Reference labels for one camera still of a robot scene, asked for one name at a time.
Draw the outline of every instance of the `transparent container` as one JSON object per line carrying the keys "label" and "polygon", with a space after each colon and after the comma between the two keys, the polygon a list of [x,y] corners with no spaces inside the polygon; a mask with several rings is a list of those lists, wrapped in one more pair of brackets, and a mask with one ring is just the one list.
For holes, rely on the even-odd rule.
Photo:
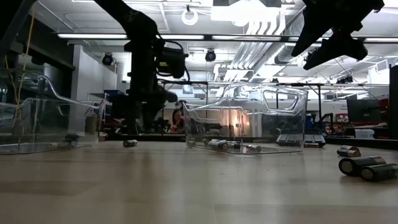
{"label": "transparent container", "polygon": [[216,103],[182,102],[186,144],[235,154],[301,152],[307,95],[305,90],[235,83]]}
{"label": "transparent container", "polygon": [[35,87],[36,83],[48,88],[40,92],[46,94],[43,98],[27,98],[19,106],[0,103],[0,154],[54,151],[98,143],[104,101],[64,98],[47,77],[31,72],[1,70],[2,82],[8,73],[18,79],[25,73],[22,89]]}

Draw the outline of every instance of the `computer monitor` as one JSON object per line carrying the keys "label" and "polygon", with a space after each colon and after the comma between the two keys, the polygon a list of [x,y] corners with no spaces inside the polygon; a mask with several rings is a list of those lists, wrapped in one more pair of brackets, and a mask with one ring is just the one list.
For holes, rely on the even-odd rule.
{"label": "computer monitor", "polygon": [[348,119],[357,125],[382,123],[379,100],[347,100]]}

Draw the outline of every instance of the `woman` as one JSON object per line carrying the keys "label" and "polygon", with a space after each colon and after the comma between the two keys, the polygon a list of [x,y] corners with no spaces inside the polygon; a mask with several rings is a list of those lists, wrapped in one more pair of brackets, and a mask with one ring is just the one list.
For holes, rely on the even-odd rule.
{"label": "woman", "polygon": [[171,133],[184,133],[184,120],[180,109],[173,111]]}

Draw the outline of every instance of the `ceiling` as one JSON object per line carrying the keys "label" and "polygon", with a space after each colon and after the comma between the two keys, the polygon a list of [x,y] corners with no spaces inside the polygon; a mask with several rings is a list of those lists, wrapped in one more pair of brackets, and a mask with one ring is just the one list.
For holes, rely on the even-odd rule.
{"label": "ceiling", "polygon": [[[152,2],[146,4],[130,4],[130,6],[142,11],[156,21],[161,34],[246,34],[248,29],[250,29],[248,25],[238,27],[231,21],[212,21],[210,14],[213,0],[178,0],[178,2],[181,4],[170,6],[167,1],[164,1],[164,4]],[[199,12],[198,22],[193,26],[188,26],[182,22],[182,12],[186,5],[184,2],[195,2],[195,4],[190,3],[191,8]],[[294,24],[294,21],[300,17],[296,17],[294,15],[300,12],[304,7],[304,4],[302,0],[294,0],[293,2],[295,3],[295,6],[289,7],[284,11],[284,24]],[[398,11],[396,12],[395,9],[388,8],[388,10],[382,10],[377,14],[370,13],[370,15],[368,15],[368,17],[363,21],[364,27],[353,35],[397,36]],[[121,26],[95,3],[73,2],[72,0],[39,0],[38,5],[36,5],[36,16],[40,21],[58,33],[124,33]],[[281,25],[281,21],[278,22],[275,30],[278,30],[280,27],[284,28],[284,26]],[[268,27],[264,33],[268,32],[270,29],[271,28]],[[280,31],[281,34],[286,34],[287,32],[286,30]],[[114,56],[118,60],[128,61],[129,54],[120,53],[123,51],[123,45],[125,43],[126,41],[122,40],[91,40],[80,42],[80,44],[83,44],[86,47],[87,51],[93,52],[93,55],[101,55],[105,52],[114,52]],[[181,44],[186,52],[190,52],[190,55],[195,55],[188,58],[188,69],[198,72],[203,71],[202,79],[209,77],[207,73],[212,72],[216,64],[229,64],[234,62],[236,54],[243,49],[244,45],[240,42],[200,41],[185,41],[181,42]],[[251,47],[252,53],[248,55],[253,57],[258,45],[252,45]],[[263,66],[266,61],[265,58],[271,54],[270,52],[272,52],[272,49],[275,47],[276,45],[272,44],[268,46],[264,52],[261,52],[261,54],[259,53],[256,66],[247,70],[254,70],[257,72],[257,68]],[[269,80],[273,75],[275,75],[276,77],[280,77],[281,80],[289,81],[290,79],[292,82],[297,82],[306,80],[308,77],[314,77],[314,79],[316,77],[328,78],[332,75],[344,72],[344,70],[347,69],[352,72],[357,81],[366,82],[369,67],[374,66],[376,62],[398,57],[398,45],[379,44],[367,45],[366,47],[369,51],[369,56],[361,62],[357,62],[352,58],[341,57],[337,60],[332,60],[324,65],[320,65],[306,71],[302,68],[302,58],[295,58],[291,63],[289,63],[289,66],[280,67],[275,70],[276,72],[270,72],[271,75],[268,73],[264,76],[259,73],[258,80]],[[217,61],[213,63],[205,62],[204,58],[207,49],[215,49]],[[268,67],[263,68],[263,70],[266,71],[269,71],[269,69],[272,71],[274,70],[273,68]],[[252,81],[255,80],[255,78],[251,77],[248,79]],[[316,81],[325,82],[322,78],[317,79]]]}

